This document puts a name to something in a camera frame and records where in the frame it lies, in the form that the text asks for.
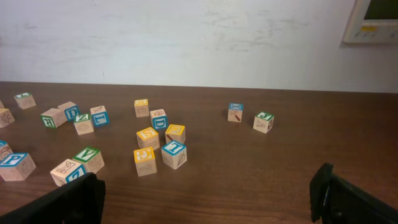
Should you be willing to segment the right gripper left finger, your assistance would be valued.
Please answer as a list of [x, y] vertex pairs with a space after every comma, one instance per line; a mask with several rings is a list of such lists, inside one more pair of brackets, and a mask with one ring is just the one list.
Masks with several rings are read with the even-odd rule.
[[1, 223], [100, 224], [106, 195], [105, 181], [87, 173], [51, 192], [1, 216]]

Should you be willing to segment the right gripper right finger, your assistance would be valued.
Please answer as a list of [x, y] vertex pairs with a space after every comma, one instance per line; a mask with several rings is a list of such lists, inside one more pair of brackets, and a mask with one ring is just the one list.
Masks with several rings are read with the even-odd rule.
[[323, 224], [397, 224], [397, 210], [333, 173], [324, 163], [310, 181], [311, 220]]

